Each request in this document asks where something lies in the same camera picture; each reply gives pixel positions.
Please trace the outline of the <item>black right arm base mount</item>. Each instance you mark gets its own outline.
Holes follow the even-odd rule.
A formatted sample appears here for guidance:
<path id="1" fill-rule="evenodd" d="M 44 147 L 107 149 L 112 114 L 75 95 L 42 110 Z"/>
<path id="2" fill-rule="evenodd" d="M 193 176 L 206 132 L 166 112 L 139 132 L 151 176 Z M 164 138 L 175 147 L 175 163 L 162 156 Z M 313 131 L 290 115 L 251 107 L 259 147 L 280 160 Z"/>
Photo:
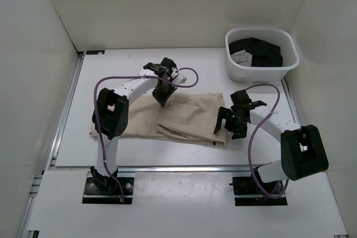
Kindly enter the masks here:
<path id="1" fill-rule="evenodd" d="M 233 177 L 229 183 L 233 187 L 235 206 L 287 206 L 285 195 L 269 198 L 256 185 L 252 177 Z"/>

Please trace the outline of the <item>black label sticker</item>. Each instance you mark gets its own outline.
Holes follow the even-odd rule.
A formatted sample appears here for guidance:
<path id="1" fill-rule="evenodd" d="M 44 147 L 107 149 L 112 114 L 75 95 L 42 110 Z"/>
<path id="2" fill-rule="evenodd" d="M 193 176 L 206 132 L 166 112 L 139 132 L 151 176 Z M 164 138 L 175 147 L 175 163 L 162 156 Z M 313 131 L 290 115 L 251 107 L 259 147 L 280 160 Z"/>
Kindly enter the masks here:
<path id="1" fill-rule="evenodd" d="M 104 50 L 89 50 L 89 51 L 86 51 L 86 54 L 87 55 L 103 55 L 103 54 L 105 54 L 105 51 Z"/>

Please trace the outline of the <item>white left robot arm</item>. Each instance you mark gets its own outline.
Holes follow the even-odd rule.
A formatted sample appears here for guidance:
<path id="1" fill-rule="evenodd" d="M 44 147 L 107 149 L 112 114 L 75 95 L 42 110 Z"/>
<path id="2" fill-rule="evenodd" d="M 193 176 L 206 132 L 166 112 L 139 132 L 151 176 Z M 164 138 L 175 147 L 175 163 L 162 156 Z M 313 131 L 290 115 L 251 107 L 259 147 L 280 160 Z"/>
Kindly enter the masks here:
<path id="1" fill-rule="evenodd" d="M 154 99 L 165 106 L 185 81 L 174 61 L 166 57 L 159 64 L 147 63 L 138 75 L 110 76 L 98 81 L 92 116 L 98 133 L 98 154 L 97 163 L 90 170 L 101 191 L 112 193 L 117 188 L 123 189 L 117 179 L 116 156 L 118 139 L 128 126 L 129 106 L 151 89 Z"/>

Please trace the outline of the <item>black trousers in basket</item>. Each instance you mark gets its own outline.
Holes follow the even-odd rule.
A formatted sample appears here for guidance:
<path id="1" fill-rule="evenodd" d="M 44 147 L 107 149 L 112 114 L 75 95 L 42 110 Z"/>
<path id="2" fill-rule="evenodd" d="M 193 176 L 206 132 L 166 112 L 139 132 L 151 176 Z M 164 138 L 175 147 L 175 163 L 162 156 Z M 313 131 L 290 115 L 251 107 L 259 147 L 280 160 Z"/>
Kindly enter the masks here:
<path id="1" fill-rule="evenodd" d="M 234 63 L 245 67 L 282 67 L 283 56 L 277 45 L 257 38 L 244 38 L 228 45 Z"/>

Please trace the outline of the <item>white plastic basket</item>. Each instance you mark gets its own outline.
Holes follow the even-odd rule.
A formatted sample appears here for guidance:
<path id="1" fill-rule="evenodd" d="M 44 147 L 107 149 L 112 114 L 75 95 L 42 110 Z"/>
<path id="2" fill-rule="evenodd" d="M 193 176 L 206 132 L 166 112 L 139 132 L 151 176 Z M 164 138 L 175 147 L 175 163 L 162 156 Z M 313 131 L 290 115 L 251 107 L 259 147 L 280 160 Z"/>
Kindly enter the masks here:
<path id="1" fill-rule="evenodd" d="M 234 62 L 229 51 L 229 44 L 233 41 L 254 37 L 267 41 L 281 48 L 283 66 L 281 67 L 248 67 Z M 225 35 L 226 60 L 225 66 L 228 76 L 237 82 L 277 82 L 284 78 L 300 63 L 300 57 L 291 35 L 279 28 L 271 27 L 238 27 Z"/>

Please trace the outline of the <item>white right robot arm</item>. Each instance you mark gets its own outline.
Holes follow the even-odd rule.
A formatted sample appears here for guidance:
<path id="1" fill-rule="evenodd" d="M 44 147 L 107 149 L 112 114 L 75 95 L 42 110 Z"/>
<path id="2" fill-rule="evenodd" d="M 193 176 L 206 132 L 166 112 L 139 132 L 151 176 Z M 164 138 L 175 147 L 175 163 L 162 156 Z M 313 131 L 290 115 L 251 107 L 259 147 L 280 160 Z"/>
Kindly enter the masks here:
<path id="1" fill-rule="evenodd" d="M 231 108 L 220 107 L 214 133 L 225 128 L 232 139 L 247 136 L 248 124 L 262 128 L 280 143 L 277 161 L 253 168 L 250 186 L 256 193 L 270 188 L 271 182 L 296 181 L 324 172 L 329 161 L 318 128 L 302 126 L 272 112 L 261 100 L 252 101 L 245 90 L 231 94 Z"/>

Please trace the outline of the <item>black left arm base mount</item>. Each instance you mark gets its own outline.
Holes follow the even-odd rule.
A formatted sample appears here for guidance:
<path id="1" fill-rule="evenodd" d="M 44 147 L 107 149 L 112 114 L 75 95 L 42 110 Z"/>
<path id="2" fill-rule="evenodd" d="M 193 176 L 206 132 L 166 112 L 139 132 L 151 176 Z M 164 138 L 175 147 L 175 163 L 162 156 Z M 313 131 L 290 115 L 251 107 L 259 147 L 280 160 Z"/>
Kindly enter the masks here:
<path id="1" fill-rule="evenodd" d="M 118 177 L 118 181 L 123 187 L 124 195 L 116 183 L 115 188 L 109 192 L 102 191 L 95 184 L 95 179 L 91 176 L 86 178 L 82 203 L 83 204 L 105 204 L 105 205 L 131 205 L 134 192 L 134 177 Z"/>

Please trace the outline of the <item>aluminium front rail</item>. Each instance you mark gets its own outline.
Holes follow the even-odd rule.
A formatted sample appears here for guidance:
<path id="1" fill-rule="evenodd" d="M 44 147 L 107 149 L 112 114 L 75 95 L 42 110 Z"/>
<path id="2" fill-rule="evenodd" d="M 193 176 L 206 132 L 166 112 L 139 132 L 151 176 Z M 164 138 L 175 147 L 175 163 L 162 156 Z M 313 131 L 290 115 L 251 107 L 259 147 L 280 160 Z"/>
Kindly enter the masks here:
<path id="1" fill-rule="evenodd" d="M 210 166 L 126 166 L 118 167 L 120 173 L 134 172 L 250 172 L 249 166 L 210 165 Z"/>

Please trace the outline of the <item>beige trousers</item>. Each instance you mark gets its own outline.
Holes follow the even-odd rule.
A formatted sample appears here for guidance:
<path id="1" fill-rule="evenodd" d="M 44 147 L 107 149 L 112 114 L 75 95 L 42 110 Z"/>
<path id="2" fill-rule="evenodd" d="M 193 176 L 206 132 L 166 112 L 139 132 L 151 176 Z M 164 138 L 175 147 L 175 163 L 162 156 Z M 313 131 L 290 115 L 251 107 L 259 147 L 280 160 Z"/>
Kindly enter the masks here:
<path id="1" fill-rule="evenodd" d="M 228 131 L 221 129 L 214 134 L 222 106 L 222 93 L 174 93 L 164 107 L 145 94 L 129 107 L 128 126 L 120 137 L 225 147 Z"/>

